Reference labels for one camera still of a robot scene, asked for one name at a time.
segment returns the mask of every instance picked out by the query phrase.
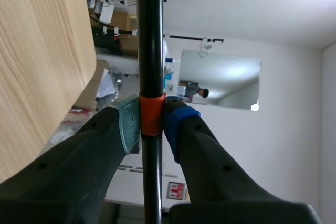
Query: sign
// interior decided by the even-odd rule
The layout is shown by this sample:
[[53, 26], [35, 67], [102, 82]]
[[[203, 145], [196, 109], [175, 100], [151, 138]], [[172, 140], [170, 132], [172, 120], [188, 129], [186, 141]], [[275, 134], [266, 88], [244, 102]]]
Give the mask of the sign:
[[184, 191], [184, 184], [176, 183], [176, 182], [169, 182], [167, 198], [183, 200], [183, 191]]

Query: black pole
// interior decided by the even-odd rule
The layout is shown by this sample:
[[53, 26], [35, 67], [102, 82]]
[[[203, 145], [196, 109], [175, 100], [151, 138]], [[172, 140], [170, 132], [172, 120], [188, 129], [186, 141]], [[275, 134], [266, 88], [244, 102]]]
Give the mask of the black pole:
[[[163, 95], [163, 0], [136, 0], [138, 8], [140, 95]], [[146, 224], [161, 224], [162, 133], [142, 135], [143, 194]]]

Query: wooden board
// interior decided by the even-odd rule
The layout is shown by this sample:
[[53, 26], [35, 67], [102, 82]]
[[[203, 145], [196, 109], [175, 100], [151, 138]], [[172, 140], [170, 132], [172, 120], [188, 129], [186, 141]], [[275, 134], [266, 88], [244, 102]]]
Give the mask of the wooden board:
[[43, 148], [96, 68], [86, 0], [2, 0], [0, 182]]

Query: person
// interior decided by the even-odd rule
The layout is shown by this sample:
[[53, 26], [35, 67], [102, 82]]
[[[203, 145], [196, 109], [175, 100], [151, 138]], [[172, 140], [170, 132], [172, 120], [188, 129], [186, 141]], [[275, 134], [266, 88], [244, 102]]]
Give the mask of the person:
[[207, 98], [209, 95], [209, 90], [201, 89], [196, 83], [187, 84], [185, 87], [185, 96], [190, 97], [196, 94], [199, 94], [203, 98]]

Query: blue tape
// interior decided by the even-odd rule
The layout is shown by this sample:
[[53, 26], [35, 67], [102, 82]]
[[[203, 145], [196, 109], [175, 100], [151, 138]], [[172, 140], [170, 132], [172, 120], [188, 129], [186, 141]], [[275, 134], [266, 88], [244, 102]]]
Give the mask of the blue tape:
[[177, 160], [177, 134], [179, 132], [179, 124], [180, 121], [184, 118], [188, 118], [189, 116], [198, 115], [201, 116], [201, 113], [195, 110], [193, 107], [182, 107], [175, 109], [171, 114], [167, 112], [163, 112], [163, 131], [166, 135], [170, 148], [172, 149], [172, 153], [174, 155], [175, 162]]

